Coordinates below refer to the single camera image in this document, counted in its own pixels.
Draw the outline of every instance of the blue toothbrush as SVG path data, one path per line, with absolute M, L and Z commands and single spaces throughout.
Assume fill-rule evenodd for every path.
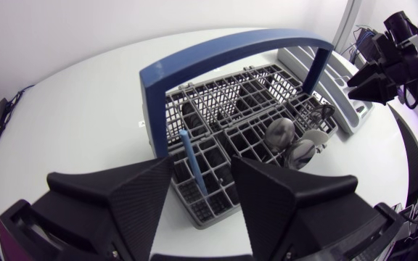
M 196 178 L 196 183 L 200 187 L 202 194 L 204 196 L 207 196 L 208 190 L 206 189 L 206 185 L 204 184 L 204 180 L 202 179 L 200 166 L 197 164 L 196 156 L 194 155 L 194 152 L 193 152 L 193 147 L 191 143 L 189 142 L 188 131 L 180 130 L 180 137 L 181 137 L 181 140 L 183 141 L 183 145 L 185 146 L 185 150 L 187 151 L 189 165 L 192 168 L 194 178 Z

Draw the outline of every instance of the white wall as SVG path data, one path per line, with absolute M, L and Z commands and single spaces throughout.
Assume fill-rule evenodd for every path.
M 345 5 L 346 0 L 0 0 L 0 99 L 96 54 L 174 33 L 288 27 L 312 30 L 331 42 Z
M 384 33 L 386 27 L 383 21 L 399 11 L 404 11 L 411 22 L 418 27 L 418 0 L 363 0 L 354 25 L 368 25 L 376 31 Z M 356 42 L 353 36 L 353 31 L 356 29 L 358 28 L 354 26 L 347 44 L 340 52 Z M 349 58 L 348 52 L 343 56 Z

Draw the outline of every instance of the gray wire grid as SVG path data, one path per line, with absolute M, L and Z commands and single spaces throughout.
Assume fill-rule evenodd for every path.
M 230 169 L 232 155 L 283 166 L 282 153 L 273 154 L 263 142 L 275 119 L 286 117 L 294 122 L 295 140 L 311 128 L 326 133 L 336 129 L 331 118 L 317 123 L 310 119 L 320 103 L 302 94 L 301 84 L 279 66 L 266 65 L 180 86 L 166 94 L 168 150 L 175 164 L 171 183 L 198 228 L 239 209 Z M 207 196 L 202 195 L 189 168 L 179 138 L 182 128 L 189 131 Z

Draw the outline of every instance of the dishwasher rack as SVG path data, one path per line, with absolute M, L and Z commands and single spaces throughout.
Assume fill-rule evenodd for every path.
M 281 117 L 295 124 L 294 141 L 315 128 L 332 135 L 332 118 L 316 121 L 321 105 L 303 93 L 302 83 L 278 65 L 246 67 L 243 71 L 203 83 L 180 86 L 166 94 L 166 133 L 174 161 L 172 187 L 198 228 L 205 228 L 239 209 L 230 157 L 238 155 L 283 166 L 282 152 L 263 142 L 267 127 Z M 196 184 L 179 137 L 188 130 L 208 195 Z
M 317 50 L 302 84 L 279 66 L 266 65 L 169 92 L 230 62 L 291 46 L 312 46 Z M 249 30 L 182 49 L 139 72 L 149 144 L 156 157 L 173 158 L 172 187 L 197 228 L 212 225 L 239 209 L 230 172 L 233 154 L 282 164 L 282 155 L 272 154 L 262 141 L 271 120 L 291 118 L 298 129 L 296 139 L 309 128 L 333 133 L 333 119 L 320 121 L 311 117 L 317 113 L 314 106 L 319 102 L 309 96 L 332 50 L 331 43 L 304 30 Z M 201 194 L 189 169 L 178 135 L 182 128 L 188 131 L 196 152 L 209 190 L 207 196 Z

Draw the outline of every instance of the blue handle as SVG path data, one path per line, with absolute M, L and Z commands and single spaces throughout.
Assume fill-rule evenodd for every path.
M 180 130 L 179 133 L 180 133 L 181 141 L 183 141 L 183 145 L 185 146 L 185 151 L 187 151 L 189 165 L 192 168 L 192 172 L 193 172 L 194 178 L 196 179 L 196 183 L 200 187 L 202 194 L 204 196 L 207 196 L 208 190 L 206 189 L 206 185 L 204 183 L 204 180 L 202 179 L 201 169 L 200 169 L 200 166 L 197 164 L 197 160 L 193 152 L 192 144 L 189 141 L 188 131 Z
M 265 29 L 223 36 L 169 55 L 139 72 L 142 81 L 143 112 L 156 157 L 168 155 L 165 134 L 165 92 L 194 77 L 263 51 L 290 46 L 318 47 L 316 58 L 304 80 L 311 93 L 319 81 L 333 45 L 320 36 L 302 30 Z

